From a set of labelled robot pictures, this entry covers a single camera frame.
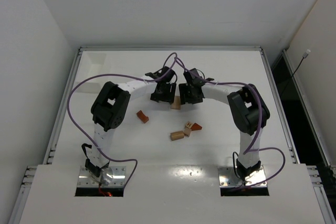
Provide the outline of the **light wood letter cube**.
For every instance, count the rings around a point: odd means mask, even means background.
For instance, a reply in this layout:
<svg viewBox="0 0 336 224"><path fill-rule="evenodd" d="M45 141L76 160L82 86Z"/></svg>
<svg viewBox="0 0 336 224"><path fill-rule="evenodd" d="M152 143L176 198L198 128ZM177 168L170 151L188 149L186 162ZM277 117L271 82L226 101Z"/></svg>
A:
<svg viewBox="0 0 336 224"><path fill-rule="evenodd" d="M186 122L185 126L184 126L184 130L183 130L183 133L186 137L190 137L190 134L192 132L192 126L194 125L193 122Z"/></svg>

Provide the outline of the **reddish-brown triangular wood block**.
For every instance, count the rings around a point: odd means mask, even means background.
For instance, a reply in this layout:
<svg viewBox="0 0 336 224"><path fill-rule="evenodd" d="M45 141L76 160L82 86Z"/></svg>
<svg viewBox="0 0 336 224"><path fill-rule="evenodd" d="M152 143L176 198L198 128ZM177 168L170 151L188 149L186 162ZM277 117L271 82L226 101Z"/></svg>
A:
<svg viewBox="0 0 336 224"><path fill-rule="evenodd" d="M199 131L199 130L202 130L202 126L197 124L197 123L194 123L192 126L191 126L191 130L192 131Z"/></svg>

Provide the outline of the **reddish-brown arch wood block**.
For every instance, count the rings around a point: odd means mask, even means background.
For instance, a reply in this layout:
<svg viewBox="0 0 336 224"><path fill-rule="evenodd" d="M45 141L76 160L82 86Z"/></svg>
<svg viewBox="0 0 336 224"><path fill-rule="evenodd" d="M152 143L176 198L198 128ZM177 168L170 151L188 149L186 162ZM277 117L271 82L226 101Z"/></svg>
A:
<svg viewBox="0 0 336 224"><path fill-rule="evenodd" d="M149 117L146 116L142 110L136 113L137 117L141 120L142 123L146 124L149 121Z"/></svg>

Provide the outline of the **light wood cylinder block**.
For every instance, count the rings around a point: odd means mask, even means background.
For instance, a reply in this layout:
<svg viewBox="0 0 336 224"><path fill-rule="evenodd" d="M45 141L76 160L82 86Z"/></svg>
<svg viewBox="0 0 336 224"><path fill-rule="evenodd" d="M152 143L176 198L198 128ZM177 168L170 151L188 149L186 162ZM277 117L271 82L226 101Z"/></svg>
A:
<svg viewBox="0 0 336 224"><path fill-rule="evenodd" d="M184 138L184 132L183 131L176 131L176 132L172 132L170 134L170 139L171 141L176 141L176 140L180 140Z"/></svg>

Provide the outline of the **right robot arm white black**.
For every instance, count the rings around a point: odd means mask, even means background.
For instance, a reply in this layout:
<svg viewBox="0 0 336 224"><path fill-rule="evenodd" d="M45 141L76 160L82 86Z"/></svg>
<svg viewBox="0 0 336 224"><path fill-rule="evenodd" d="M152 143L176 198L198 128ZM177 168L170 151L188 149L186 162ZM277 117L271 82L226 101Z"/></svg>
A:
<svg viewBox="0 0 336 224"><path fill-rule="evenodd" d="M243 87L214 84L203 79L196 69L183 72L186 83L179 85L181 103L196 104L212 99L230 108L240 133L239 154L235 163L236 176L244 180L261 167L260 136L270 118L270 112L253 84Z"/></svg>

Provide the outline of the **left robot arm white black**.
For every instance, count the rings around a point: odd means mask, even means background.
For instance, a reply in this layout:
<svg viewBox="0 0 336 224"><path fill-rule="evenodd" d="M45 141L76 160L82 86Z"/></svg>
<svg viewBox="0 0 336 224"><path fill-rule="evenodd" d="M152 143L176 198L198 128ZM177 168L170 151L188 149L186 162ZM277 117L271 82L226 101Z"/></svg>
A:
<svg viewBox="0 0 336 224"><path fill-rule="evenodd" d="M154 72L147 73L143 78L125 83L115 84L106 82L92 107L91 114L94 122L94 135L92 145L82 145L82 149L90 148L87 155L85 168L100 178L103 171L109 166L107 158L114 132L124 120L129 102L150 94L150 99L155 102L173 103L176 83L172 79L176 73L163 67Z"/></svg>

